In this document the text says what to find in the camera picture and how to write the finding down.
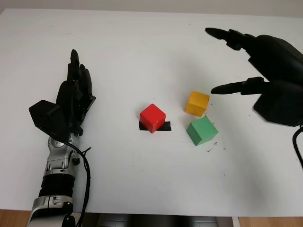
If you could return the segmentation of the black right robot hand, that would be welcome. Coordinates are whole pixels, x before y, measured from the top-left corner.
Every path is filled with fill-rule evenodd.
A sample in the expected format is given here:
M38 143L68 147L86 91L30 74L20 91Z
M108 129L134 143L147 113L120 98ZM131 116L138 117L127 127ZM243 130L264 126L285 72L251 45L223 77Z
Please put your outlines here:
M235 30L206 28L209 35L225 40L235 51L244 49L248 61L262 75L214 87L212 94L259 94L253 109L266 121L286 126L303 123L303 55L287 41Z

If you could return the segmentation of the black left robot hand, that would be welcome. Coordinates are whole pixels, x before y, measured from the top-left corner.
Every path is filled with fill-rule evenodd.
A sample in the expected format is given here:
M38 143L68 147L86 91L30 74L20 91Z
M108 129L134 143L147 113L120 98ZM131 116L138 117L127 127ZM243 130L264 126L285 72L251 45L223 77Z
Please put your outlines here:
M80 63L78 53L74 49L71 51L70 60L67 80L59 88L56 104L63 110L69 131L82 136L81 124L96 97L93 96L89 70Z

